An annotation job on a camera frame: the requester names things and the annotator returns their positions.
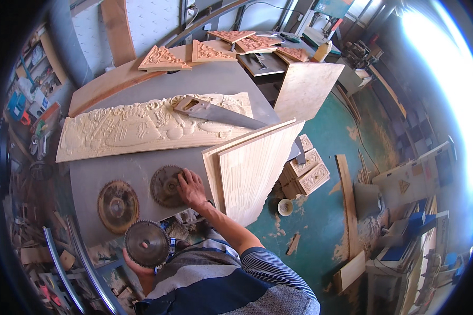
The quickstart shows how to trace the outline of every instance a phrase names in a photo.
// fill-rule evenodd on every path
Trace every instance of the saw blade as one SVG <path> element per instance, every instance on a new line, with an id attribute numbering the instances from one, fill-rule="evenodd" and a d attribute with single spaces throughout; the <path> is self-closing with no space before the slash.
<path id="1" fill-rule="evenodd" d="M 182 172 L 182 168 L 177 165 L 166 165 L 154 173 L 150 190 L 155 202 L 166 208 L 177 208 L 184 204 L 177 191 L 179 185 L 177 174 Z"/>
<path id="2" fill-rule="evenodd" d="M 97 199 L 98 216 L 110 232 L 123 235 L 139 219 L 139 200 L 133 188 L 122 180 L 105 184 Z"/>
<path id="3" fill-rule="evenodd" d="M 125 247 L 134 262 L 145 268 L 154 268 L 168 258 L 170 238 L 157 223 L 140 220 L 126 231 Z"/>

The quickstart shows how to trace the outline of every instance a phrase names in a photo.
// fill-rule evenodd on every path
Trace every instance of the striped shirt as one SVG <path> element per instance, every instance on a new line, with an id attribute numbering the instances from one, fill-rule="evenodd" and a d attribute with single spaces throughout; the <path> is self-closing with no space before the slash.
<path id="1" fill-rule="evenodd" d="M 139 315 L 317 315 L 320 308 L 307 283 L 271 251 L 254 247 L 239 256 L 220 235 L 170 258 L 135 304 Z"/>

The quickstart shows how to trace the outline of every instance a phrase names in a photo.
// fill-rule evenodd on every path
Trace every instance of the workbench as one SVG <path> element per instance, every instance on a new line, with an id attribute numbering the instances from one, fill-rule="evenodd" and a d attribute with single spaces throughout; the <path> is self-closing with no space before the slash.
<path id="1" fill-rule="evenodd" d="M 268 124 L 280 121 L 263 94 L 237 62 L 208 62 L 193 67 L 191 71 L 157 76 L 120 91 L 87 111 L 176 95 L 233 95 L 239 92 L 249 94 L 254 119 Z M 139 200 L 140 219 L 156 222 L 187 209 L 187 206 L 164 208 L 152 199 L 149 181 L 157 169 L 164 165 L 176 164 L 195 171 L 202 178 L 207 198 L 211 198 L 201 155 L 201 151 L 206 148 L 208 147 L 149 151 L 70 162 L 72 194 L 85 245 L 92 247 L 116 238 L 101 223 L 96 205 L 100 189 L 111 180 L 128 182 Z"/>

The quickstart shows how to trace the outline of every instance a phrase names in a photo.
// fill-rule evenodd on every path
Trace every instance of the yellow triangle sign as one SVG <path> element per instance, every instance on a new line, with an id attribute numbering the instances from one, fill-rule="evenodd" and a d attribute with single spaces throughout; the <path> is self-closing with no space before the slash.
<path id="1" fill-rule="evenodd" d="M 404 180 L 399 180 L 399 190 L 401 191 L 402 194 L 407 191 L 408 187 L 410 187 L 409 182 L 406 182 Z"/>

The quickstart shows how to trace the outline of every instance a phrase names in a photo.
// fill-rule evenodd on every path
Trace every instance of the small bowl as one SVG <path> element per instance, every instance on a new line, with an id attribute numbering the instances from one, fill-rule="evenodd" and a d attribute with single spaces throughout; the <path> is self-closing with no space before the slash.
<path id="1" fill-rule="evenodd" d="M 292 201 L 289 199 L 282 199 L 277 205 L 278 213 L 284 217 L 290 216 L 293 209 L 294 206 L 292 205 Z"/>

